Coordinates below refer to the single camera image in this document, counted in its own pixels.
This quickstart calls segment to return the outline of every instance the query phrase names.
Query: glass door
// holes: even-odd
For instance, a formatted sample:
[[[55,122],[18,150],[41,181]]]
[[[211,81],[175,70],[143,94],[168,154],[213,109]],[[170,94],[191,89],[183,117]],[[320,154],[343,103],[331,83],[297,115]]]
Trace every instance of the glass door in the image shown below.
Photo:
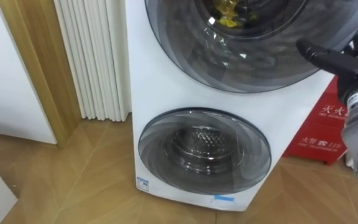
[[[298,53],[305,37],[340,50],[358,30],[358,0],[145,0],[171,60],[195,80],[255,93],[317,71]]]
[[[185,108],[153,119],[139,141],[146,168],[167,184],[198,194],[232,194],[260,182],[269,144],[247,121],[223,111]]]

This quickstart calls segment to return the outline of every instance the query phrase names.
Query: blue tape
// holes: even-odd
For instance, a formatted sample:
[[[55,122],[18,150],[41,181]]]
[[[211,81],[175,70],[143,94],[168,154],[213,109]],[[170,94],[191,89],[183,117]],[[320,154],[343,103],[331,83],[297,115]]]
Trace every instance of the blue tape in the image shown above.
[[[227,201],[227,202],[234,202],[234,197],[225,197],[225,196],[215,195],[214,199],[215,200],[223,200],[223,201]]]

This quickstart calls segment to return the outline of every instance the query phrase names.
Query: stacked washing machine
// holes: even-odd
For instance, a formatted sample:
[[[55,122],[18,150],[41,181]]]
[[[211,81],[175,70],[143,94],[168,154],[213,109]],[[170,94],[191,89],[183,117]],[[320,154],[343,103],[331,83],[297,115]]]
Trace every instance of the stacked washing machine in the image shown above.
[[[357,0],[126,0],[136,183],[245,210],[332,74],[297,52],[340,50]]]

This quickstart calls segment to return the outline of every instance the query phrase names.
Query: label sticker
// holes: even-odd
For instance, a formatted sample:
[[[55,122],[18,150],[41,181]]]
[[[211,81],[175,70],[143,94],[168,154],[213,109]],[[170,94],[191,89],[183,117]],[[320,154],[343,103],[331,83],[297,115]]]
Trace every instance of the label sticker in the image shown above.
[[[326,118],[345,120],[349,113],[347,111],[347,108],[344,106],[324,105],[321,107],[318,115]]]
[[[307,147],[310,149],[320,149],[328,152],[338,152],[344,149],[344,145],[339,141],[326,141],[325,139],[304,137],[299,139],[299,146]]]
[[[136,187],[138,189],[144,190],[144,191],[149,191],[149,181],[145,180],[143,178],[137,177],[136,178]]]

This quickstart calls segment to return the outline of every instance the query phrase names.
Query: white wall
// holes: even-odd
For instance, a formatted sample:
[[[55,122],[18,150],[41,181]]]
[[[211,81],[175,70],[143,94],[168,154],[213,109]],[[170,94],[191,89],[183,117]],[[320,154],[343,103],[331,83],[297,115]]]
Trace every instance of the white wall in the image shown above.
[[[1,12],[0,133],[56,143]]]

